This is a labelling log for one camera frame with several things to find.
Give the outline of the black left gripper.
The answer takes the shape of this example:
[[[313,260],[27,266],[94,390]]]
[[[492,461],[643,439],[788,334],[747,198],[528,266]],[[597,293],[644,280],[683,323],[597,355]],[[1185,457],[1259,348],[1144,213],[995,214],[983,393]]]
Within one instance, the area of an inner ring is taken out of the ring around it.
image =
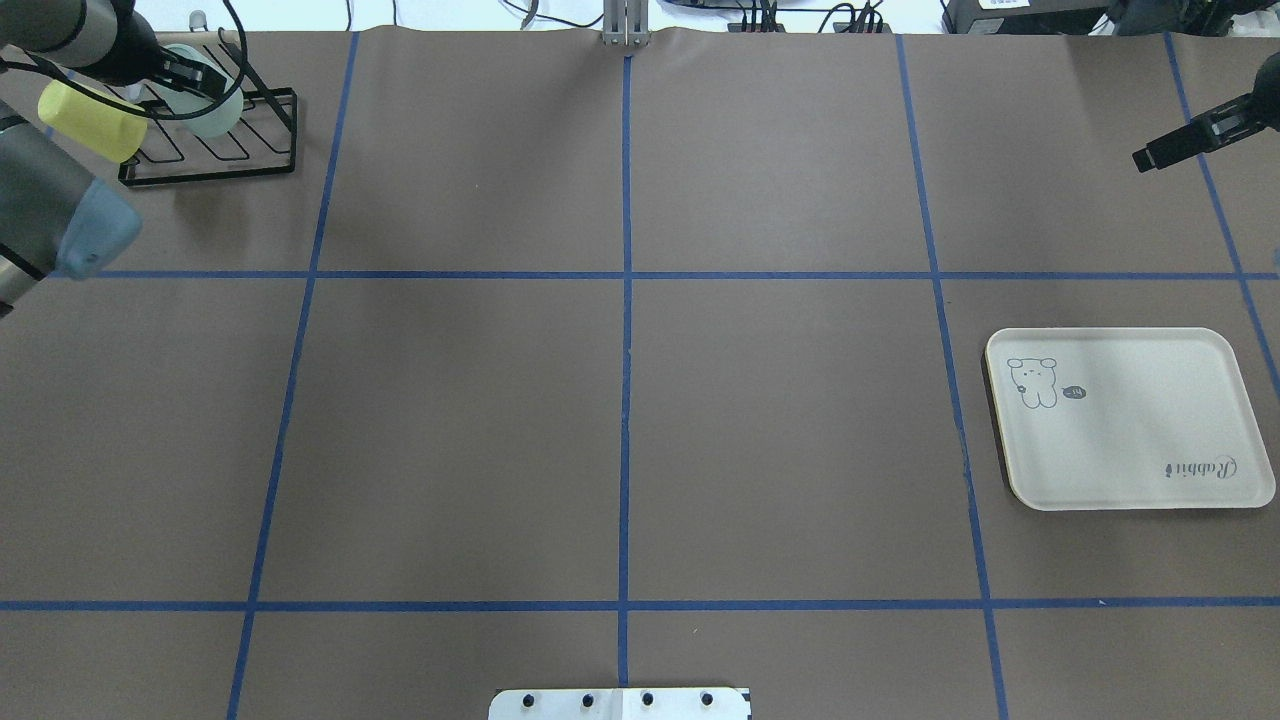
[[[150,22],[134,9],[134,1],[106,1],[114,14],[109,26],[111,45],[95,63],[95,79],[111,86],[156,81],[172,91],[218,100],[227,91],[227,77],[202,56],[170,55],[157,41]]]

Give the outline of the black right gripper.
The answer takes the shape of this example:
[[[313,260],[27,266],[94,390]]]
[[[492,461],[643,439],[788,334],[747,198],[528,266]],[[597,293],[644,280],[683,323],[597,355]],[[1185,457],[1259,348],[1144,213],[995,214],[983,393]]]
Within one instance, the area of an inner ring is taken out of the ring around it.
[[[1254,74],[1244,110],[1215,108],[1193,117],[1132,154],[1139,173],[1165,169],[1196,155],[1215,152],[1262,129],[1279,132],[1279,53]]]

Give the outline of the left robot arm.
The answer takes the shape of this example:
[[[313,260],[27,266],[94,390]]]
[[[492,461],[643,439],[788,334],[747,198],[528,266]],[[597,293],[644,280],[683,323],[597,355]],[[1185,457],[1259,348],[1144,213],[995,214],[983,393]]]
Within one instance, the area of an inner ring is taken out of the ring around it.
[[[105,86],[150,82],[192,97],[180,120],[229,101],[241,81],[164,47],[132,1],[5,1],[3,45],[28,54],[18,70]],[[3,311],[52,273],[86,279],[140,233],[141,215],[108,183],[9,105],[1,140]]]

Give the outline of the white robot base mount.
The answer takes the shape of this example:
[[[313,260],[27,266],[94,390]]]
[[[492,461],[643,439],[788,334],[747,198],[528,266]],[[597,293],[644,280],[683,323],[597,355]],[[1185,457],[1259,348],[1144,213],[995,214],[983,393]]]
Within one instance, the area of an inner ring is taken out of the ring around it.
[[[508,689],[489,719],[751,719],[750,691],[733,687]]]

